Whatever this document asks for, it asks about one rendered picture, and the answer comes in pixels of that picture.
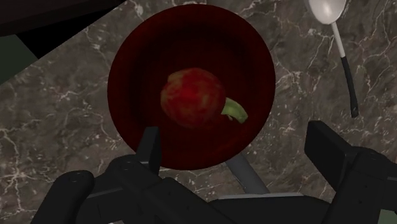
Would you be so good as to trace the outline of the dark red bowl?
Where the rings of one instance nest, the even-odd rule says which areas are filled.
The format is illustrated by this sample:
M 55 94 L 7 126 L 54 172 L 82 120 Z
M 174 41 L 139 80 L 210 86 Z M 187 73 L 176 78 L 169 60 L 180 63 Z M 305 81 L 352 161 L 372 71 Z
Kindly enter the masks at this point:
M 204 169 L 240 153 L 261 131 L 275 95 L 270 52 L 256 29 L 226 9 L 161 11 L 121 45 L 108 104 L 122 139 L 138 148 L 160 130 L 162 166 Z

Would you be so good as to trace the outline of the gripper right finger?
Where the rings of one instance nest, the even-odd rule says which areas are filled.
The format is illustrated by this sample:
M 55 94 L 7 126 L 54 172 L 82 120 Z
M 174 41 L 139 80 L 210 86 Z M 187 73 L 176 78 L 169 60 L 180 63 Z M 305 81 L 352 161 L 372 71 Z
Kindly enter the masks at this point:
M 322 224 L 397 224 L 397 164 L 310 121 L 304 152 L 335 190 Z

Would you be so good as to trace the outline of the red apple with green leaf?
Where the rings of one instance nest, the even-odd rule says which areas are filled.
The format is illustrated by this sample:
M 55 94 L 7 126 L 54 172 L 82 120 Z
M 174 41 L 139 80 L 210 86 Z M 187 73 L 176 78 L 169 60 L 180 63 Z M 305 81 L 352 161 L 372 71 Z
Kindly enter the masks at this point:
M 246 110 L 226 96 L 222 82 L 212 73 L 193 67 L 170 74 L 160 93 L 164 113 L 177 124 L 196 128 L 219 115 L 244 123 Z

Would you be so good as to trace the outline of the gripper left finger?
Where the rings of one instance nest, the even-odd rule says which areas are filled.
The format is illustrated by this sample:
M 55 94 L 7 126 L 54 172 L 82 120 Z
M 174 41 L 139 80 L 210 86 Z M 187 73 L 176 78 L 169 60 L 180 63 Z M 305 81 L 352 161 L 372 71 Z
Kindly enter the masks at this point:
M 145 129 L 135 155 L 105 173 L 71 171 L 54 182 L 31 224 L 213 224 L 218 212 L 172 178 L 160 178 L 159 129 Z

